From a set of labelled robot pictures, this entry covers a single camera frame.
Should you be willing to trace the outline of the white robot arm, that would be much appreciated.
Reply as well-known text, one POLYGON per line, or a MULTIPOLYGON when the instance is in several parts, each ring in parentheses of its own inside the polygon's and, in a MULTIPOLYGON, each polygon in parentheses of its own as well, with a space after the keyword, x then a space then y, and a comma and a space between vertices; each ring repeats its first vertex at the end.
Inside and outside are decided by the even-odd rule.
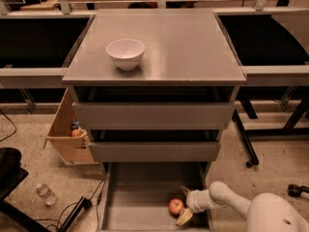
POLYGON ((249 200, 219 181, 203 190, 185 186, 181 190, 186 207, 177 219, 179 226, 188 223, 195 214, 231 207, 246 220, 246 232, 309 232, 309 222, 288 201, 273 193, 261 193, 249 200))

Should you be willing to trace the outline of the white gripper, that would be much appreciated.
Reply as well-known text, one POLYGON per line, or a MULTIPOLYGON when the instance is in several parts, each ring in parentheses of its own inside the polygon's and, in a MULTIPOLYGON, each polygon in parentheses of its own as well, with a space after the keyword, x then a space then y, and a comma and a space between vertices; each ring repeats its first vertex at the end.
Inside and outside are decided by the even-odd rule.
POLYGON ((180 186, 183 194, 186 196, 186 206, 183 208, 180 216, 178 217, 176 224, 183 226, 193 218, 193 213, 202 213, 205 210, 209 210, 213 207, 213 199, 210 196, 210 192, 207 189, 203 190, 190 190, 185 186, 180 186))

